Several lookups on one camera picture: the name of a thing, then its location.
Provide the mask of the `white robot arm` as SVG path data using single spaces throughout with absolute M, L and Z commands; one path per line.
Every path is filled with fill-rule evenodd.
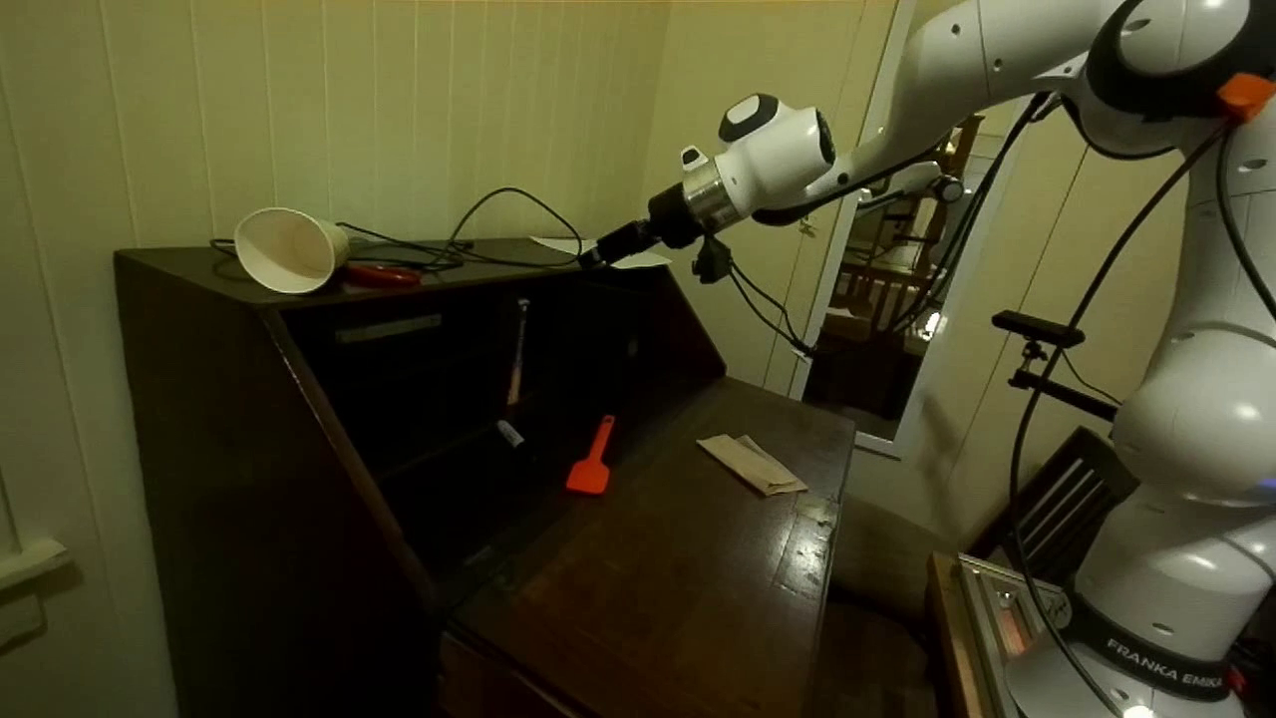
M 755 90 L 591 259 L 794 222 L 1023 94 L 1061 102 L 1110 160 L 1163 155 L 1155 194 L 1179 206 L 1163 323 L 1110 421 L 1132 493 L 1004 691 L 1025 718 L 1239 718 L 1227 648 L 1274 591 L 1274 89 L 1276 0 L 951 0 L 914 25 L 886 126 L 859 150 L 834 148 L 823 110 Z

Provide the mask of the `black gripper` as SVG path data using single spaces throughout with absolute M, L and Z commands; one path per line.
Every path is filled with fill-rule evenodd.
M 729 273 L 729 248 L 718 237 L 718 218 L 706 206 L 700 206 L 681 182 L 656 194 L 644 218 L 624 222 L 618 232 L 605 232 L 591 248 L 591 261 L 613 265 L 618 259 L 640 253 L 656 241 L 666 241 L 666 248 L 701 241 L 696 259 L 696 273 L 701 284 L 718 284 Z

